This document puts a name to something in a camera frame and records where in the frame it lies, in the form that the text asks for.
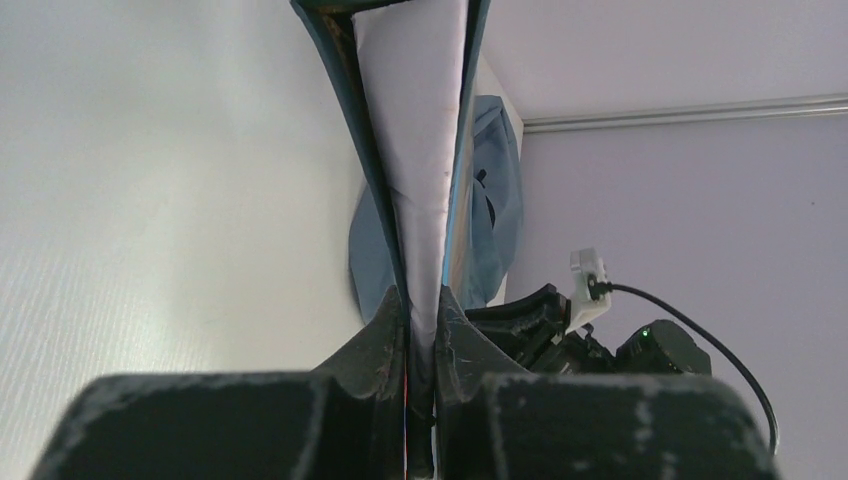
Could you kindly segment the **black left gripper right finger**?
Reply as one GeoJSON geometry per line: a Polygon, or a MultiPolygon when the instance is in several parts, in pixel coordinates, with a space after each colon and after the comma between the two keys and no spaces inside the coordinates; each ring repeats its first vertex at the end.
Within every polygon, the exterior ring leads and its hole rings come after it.
{"type": "Polygon", "coordinates": [[[736,392],[691,373],[601,373],[553,286],[493,308],[440,298],[442,479],[775,479],[736,392]]]}

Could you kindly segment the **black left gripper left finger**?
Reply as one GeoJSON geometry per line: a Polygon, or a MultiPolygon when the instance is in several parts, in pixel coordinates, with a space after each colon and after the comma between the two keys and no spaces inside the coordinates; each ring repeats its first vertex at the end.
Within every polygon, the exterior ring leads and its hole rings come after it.
{"type": "Polygon", "coordinates": [[[390,288],[313,370],[111,375],[58,422],[36,479],[401,479],[405,328],[390,288]]]}

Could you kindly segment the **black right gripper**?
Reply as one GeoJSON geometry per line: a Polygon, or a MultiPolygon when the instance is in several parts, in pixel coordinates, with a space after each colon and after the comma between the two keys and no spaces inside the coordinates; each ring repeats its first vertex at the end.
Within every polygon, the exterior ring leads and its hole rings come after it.
{"type": "Polygon", "coordinates": [[[570,301],[547,284],[510,303],[470,309],[466,317],[521,367],[543,374],[712,374],[709,354],[683,328],[658,319],[634,332],[615,352],[587,324],[567,333],[570,301]]]}

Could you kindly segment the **teal hardcover book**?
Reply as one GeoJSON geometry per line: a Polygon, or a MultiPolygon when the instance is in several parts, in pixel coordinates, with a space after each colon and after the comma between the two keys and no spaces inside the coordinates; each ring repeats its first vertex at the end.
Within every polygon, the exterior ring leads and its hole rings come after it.
{"type": "Polygon", "coordinates": [[[296,1],[366,179],[349,270],[370,319],[396,287],[413,366],[433,364],[485,1],[296,1]]]}

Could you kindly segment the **blue student backpack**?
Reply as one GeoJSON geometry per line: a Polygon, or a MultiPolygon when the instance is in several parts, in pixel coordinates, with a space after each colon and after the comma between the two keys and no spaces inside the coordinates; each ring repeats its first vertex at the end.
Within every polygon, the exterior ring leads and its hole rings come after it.
{"type": "MultiPolygon", "coordinates": [[[[495,299],[515,259],[524,220],[519,148],[505,104],[498,96],[479,95],[474,107],[471,260],[459,294],[468,309],[484,308],[495,299]]],[[[351,222],[348,259],[356,305],[362,321],[369,323],[395,280],[368,187],[351,222]]]]}

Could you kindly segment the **right aluminium frame post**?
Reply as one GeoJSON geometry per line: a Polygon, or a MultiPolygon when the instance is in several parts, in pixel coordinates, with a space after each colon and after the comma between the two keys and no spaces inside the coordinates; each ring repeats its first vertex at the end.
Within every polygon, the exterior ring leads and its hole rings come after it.
{"type": "Polygon", "coordinates": [[[524,121],[524,132],[526,134],[579,132],[722,121],[842,115],[846,112],[847,95],[840,93],[616,113],[534,118],[524,121]]]}

